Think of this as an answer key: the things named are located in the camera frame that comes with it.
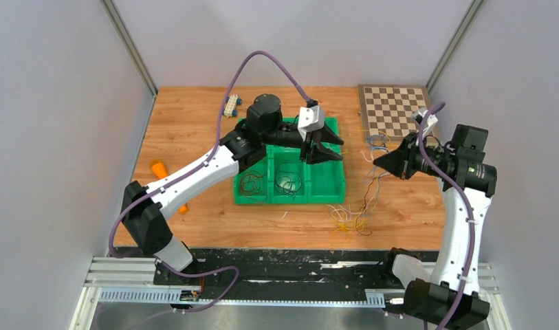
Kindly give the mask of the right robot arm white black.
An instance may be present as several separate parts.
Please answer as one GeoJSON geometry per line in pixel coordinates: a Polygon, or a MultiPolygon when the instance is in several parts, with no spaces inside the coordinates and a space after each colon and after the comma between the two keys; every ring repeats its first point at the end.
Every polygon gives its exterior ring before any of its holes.
{"type": "Polygon", "coordinates": [[[405,289],[402,313],[443,329],[470,329],[490,304],[479,296],[479,243],[496,190],[497,170],[484,163],[488,131],[459,124],[444,146],[425,146],[409,133],[374,165],[403,180],[415,173],[437,178],[445,208],[441,248],[431,272],[413,253],[392,248],[380,268],[389,287],[405,289]]]}

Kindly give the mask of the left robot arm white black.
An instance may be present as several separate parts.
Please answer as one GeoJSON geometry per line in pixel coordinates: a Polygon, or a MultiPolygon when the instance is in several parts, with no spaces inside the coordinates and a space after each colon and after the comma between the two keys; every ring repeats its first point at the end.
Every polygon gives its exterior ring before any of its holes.
{"type": "Polygon", "coordinates": [[[244,119],[205,155],[151,184],[128,184],[118,221],[141,253],[161,260],[174,279],[189,285],[197,278],[198,266],[188,247],[167,224],[175,211],[207,188],[262,160],[269,145],[299,149],[300,161],[308,165],[342,160],[328,144],[342,146],[344,141],[325,124],[325,112],[316,100],[307,101],[296,121],[286,122],[279,97],[261,94],[247,108],[244,119]]]}

